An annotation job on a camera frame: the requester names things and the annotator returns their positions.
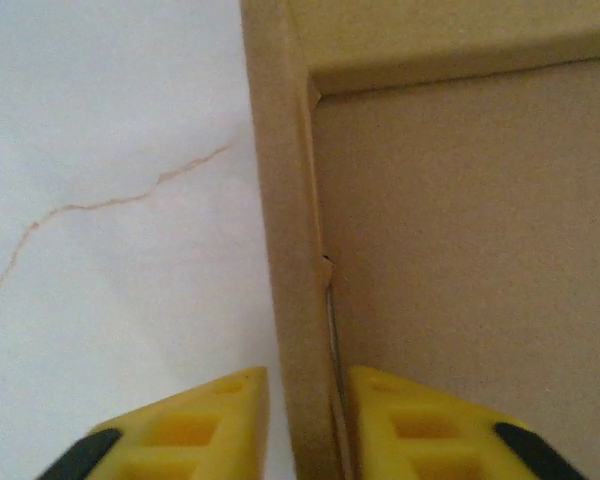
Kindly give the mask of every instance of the crack in wall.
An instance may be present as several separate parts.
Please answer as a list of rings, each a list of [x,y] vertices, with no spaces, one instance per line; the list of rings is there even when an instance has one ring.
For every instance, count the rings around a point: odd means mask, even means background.
[[[6,284],[7,280],[9,279],[11,272],[13,272],[13,270],[16,268],[16,266],[18,264],[18,259],[20,258],[20,255],[22,254],[24,248],[27,246],[27,243],[31,239],[31,236],[38,229],[40,229],[41,227],[43,227],[44,225],[46,225],[47,223],[52,221],[58,215],[61,215],[63,213],[67,213],[67,212],[75,212],[75,211],[102,210],[102,209],[105,209],[108,207],[126,205],[129,203],[140,202],[142,200],[145,200],[145,199],[149,198],[151,195],[153,195],[157,191],[158,187],[160,187],[162,184],[167,183],[167,182],[173,180],[174,178],[180,177],[180,176],[208,163],[209,161],[213,160],[215,157],[217,157],[221,153],[224,153],[227,150],[233,148],[236,143],[237,143],[237,139],[229,142],[228,144],[226,144],[222,147],[215,149],[213,152],[211,152],[206,157],[193,159],[190,162],[185,163],[184,165],[181,165],[173,170],[169,170],[167,172],[163,172],[163,173],[159,174],[158,178],[156,179],[155,183],[151,186],[151,188],[149,188],[149,190],[147,190],[146,192],[144,192],[142,194],[133,195],[130,197],[112,198],[105,202],[99,202],[99,203],[93,203],[93,204],[87,204],[87,205],[69,204],[69,205],[64,205],[62,207],[54,208],[53,210],[48,212],[41,219],[38,219],[38,220],[32,222],[26,228],[26,230],[20,237],[18,244],[16,245],[13,252],[11,253],[11,257],[9,258],[9,263],[7,264],[5,269],[0,274],[0,292],[2,291],[2,288]]]

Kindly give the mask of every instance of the brown panel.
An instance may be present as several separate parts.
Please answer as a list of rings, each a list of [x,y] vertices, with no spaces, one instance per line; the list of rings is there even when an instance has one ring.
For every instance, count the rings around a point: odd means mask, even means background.
[[[343,363],[517,415],[600,478],[600,61],[323,100]]]
[[[600,0],[290,0],[323,94],[600,57]]]
[[[285,2],[242,3],[271,286],[300,480],[339,478],[335,392],[314,194],[309,77]]]

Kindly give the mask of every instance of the wooden board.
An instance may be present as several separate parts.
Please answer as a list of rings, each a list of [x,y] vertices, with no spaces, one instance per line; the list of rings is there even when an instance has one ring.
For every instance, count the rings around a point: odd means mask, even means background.
[[[600,60],[566,64],[600,58],[600,2],[427,5],[243,0],[298,477],[341,470],[331,284],[345,365],[517,414],[600,478]]]

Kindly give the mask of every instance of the white surface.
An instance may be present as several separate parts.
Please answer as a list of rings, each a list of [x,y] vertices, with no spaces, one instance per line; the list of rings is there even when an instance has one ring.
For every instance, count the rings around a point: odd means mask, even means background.
[[[258,364],[293,476],[259,202],[236,0],[0,1],[0,479]]]

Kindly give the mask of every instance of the black rubber pad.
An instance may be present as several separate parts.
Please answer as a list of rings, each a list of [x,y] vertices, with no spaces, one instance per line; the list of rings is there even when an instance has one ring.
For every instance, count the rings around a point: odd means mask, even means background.
[[[85,480],[121,436],[109,428],[78,440],[38,480]]]
[[[540,480],[587,480],[535,433],[510,423],[496,423],[493,429]]]

